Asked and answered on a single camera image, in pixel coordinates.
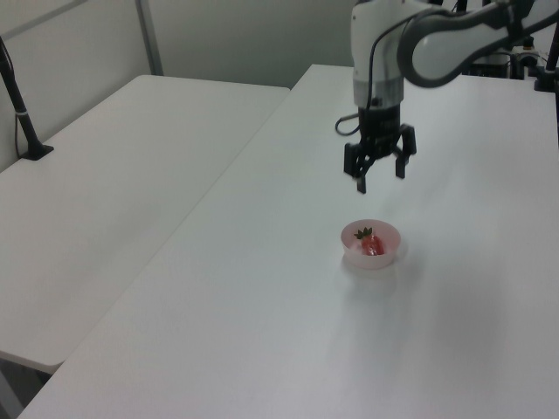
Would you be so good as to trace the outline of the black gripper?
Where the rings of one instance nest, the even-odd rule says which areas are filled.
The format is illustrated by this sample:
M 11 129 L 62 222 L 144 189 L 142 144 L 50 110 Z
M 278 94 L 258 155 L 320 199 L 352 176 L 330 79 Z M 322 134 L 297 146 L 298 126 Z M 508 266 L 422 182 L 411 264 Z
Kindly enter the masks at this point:
M 417 152 L 414 127 L 400 126 L 400 106 L 386 109 L 358 109 L 360 142 L 344 146 L 344 173 L 355 181 L 359 193 L 366 193 L 366 175 L 377 156 L 396 157 L 395 174 L 405 178 L 405 169 L 412 155 Z

